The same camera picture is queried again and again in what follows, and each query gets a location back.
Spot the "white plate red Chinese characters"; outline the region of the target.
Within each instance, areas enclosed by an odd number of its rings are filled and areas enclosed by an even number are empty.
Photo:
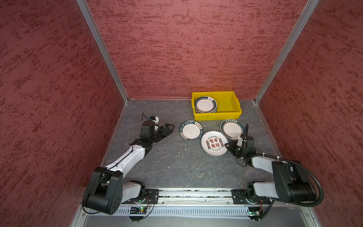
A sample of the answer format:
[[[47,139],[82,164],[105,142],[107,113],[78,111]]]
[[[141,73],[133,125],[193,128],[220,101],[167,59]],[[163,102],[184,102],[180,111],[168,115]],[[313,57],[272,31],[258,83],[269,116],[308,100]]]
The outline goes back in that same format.
[[[202,149],[210,156],[221,157],[228,152],[227,137],[219,131],[207,131],[200,139]]]

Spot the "green red rim plate front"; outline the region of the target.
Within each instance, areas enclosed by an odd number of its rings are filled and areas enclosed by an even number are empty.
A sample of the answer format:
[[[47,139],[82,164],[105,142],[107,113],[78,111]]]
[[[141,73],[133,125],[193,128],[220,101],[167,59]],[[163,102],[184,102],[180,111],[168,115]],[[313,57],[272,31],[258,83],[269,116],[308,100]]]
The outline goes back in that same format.
[[[216,113],[217,111],[217,102],[215,99],[209,96],[202,96],[196,99],[195,103],[195,112],[196,113]]]

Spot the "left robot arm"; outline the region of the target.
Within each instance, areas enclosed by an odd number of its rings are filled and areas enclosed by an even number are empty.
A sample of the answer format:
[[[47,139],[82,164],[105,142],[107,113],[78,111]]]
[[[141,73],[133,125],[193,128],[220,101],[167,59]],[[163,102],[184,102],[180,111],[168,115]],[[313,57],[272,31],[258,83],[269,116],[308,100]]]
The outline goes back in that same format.
[[[140,137],[129,149],[106,167],[94,169],[82,199],[82,209],[87,214],[113,215],[126,201],[142,203],[146,198],[143,182],[124,182],[129,171],[152,150],[153,146],[173,133],[173,124],[159,125],[155,120],[143,122]]]

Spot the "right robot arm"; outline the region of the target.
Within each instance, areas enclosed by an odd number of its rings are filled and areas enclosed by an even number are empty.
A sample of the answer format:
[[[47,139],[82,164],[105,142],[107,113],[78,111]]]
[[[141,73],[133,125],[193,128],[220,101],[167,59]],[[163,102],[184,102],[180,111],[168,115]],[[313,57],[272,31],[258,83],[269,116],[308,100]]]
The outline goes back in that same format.
[[[291,161],[266,153],[257,153],[253,137],[240,138],[226,144],[236,159],[245,167],[261,169],[273,175],[272,182],[250,182],[245,189],[249,203],[262,198],[291,203],[302,207],[315,207],[324,199],[324,191],[317,177],[299,161]]]

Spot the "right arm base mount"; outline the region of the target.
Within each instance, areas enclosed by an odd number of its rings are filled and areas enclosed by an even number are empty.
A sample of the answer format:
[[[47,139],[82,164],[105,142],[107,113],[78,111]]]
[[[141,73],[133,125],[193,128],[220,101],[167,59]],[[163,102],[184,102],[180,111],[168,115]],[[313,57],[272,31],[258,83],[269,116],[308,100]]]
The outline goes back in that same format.
[[[256,193],[248,189],[232,189],[232,200],[235,205],[270,205],[271,201],[267,197],[257,196]]]

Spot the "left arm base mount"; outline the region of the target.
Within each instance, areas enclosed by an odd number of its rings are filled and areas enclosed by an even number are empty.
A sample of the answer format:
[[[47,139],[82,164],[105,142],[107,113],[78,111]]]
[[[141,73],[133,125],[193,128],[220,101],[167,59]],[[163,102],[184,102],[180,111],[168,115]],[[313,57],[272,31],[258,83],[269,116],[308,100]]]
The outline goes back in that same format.
[[[159,192],[160,192],[159,189],[146,189],[144,197],[142,199],[140,198],[130,199],[123,202],[122,204],[154,205],[158,203]]]

